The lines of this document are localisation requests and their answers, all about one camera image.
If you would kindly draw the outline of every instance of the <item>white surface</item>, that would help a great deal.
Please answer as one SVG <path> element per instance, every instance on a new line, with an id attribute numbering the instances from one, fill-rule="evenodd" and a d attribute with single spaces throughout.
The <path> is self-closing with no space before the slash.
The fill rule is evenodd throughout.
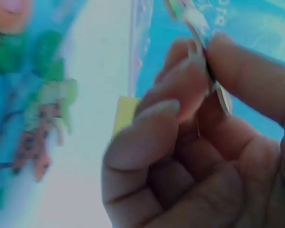
<path id="1" fill-rule="evenodd" d="M 79 83 L 73 133 L 53 149 L 42 183 L 9 196 L 14 203 L 0 212 L 0 228 L 112 227 L 101 204 L 100 166 L 118 97 L 128 94 L 130 8 L 131 0 L 91 0 L 83 9 L 67 58 L 69 76 Z M 28 173 L 19 179 L 32 178 Z"/>

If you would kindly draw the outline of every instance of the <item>yellow card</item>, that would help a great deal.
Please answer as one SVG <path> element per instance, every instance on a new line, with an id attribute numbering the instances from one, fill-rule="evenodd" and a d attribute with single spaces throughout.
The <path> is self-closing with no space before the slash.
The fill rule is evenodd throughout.
<path id="1" fill-rule="evenodd" d="M 130 126 L 134 117 L 135 109 L 139 103 L 139 98 L 121 96 L 115 117 L 113 137 L 123 128 Z"/>

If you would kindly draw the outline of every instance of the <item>cartoon illustration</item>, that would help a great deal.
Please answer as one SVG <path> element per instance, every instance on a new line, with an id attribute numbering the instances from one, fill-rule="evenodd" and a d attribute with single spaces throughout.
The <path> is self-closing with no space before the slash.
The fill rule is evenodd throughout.
<path id="1" fill-rule="evenodd" d="M 56 134 L 62 145 L 72 131 L 77 82 L 65 77 L 59 49 L 83 1 L 0 0 L 0 209 L 10 179 L 31 163 L 41 181 L 52 164 L 47 139 Z M 33 8 L 46 24 L 29 25 Z"/>
<path id="2" fill-rule="evenodd" d="M 73 79 L 64 78 L 64 62 L 56 62 L 44 77 L 45 83 L 34 94 L 24 112 L 25 131 L 13 165 L 14 174 L 19 174 L 28 160 L 34 164 L 34 174 L 41 181 L 51 165 L 46 151 L 46 140 L 50 131 L 57 130 L 59 144 L 62 143 L 60 119 L 70 133 L 69 107 L 77 97 L 77 83 Z"/>

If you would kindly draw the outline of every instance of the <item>blue package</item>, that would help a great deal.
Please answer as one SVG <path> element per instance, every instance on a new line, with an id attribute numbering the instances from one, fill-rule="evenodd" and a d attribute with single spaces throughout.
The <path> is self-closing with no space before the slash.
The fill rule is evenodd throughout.
<path id="1" fill-rule="evenodd" d="M 65 75 L 59 51 L 84 3 L 0 0 L 0 209 L 6 185 L 27 164 L 42 180 L 51 164 L 49 132 L 72 130 L 77 83 Z"/>
<path id="2" fill-rule="evenodd" d="M 227 33 L 238 44 L 285 64 L 285 0 L 193 0 L 209 25 L 208 38 Z M 142 97 L 160 72 L 165 55 L 176 39 L 192 37 L 183 22 L 169 16 L 163 1 L 154 1 L 150 27 L 152 43 L 140 71 L 137 97 Z M 261 133 L 281 140 L 283 129 L 233 97 L 234 115 L 251 123 Z"/>

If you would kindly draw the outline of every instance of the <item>plastic packaging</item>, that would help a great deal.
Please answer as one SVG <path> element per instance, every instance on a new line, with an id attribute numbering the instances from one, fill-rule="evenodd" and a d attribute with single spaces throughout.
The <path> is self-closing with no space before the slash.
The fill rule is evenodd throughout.
<path id="1" fill-rule="evenodd" d="M 149 28 L 153 15 L 153 0 L 132 1 L 131 47 L 130 47 L 130 88 L 129 93 L 135 96 L 138 75 L 147 54 L 150 37 Z"/>
<path id="2" fill-rule="evenodd" d="M 77 82 L 61 45 L 85 0 L 0 0 L 0 209 L 24 169 L 44 178 L 50 136 L 71 133 Z"/>
<path id="3" fill-rule="evenodd" d="M 208 23 L 210 39 L 216 32 L 227 33 L 236 43 L 285 64 L 285 0 L 193 0 Z M 178 38 L 192 35 L 183 22 L 173 21 L 163 1 L 154 2 L 150 27 L 152 40 L 138 80 L 137 97 L 152 87 L 166 53 Z M 234 114 L 249 121 L 260 132 L 280 140 L 283 129 L 233 98 Z"/>
<path id="4" fill-rule="evenodd" d="M 209 24 L 237 43 L 285 62 L 285 0 L 194 0 Z"/>

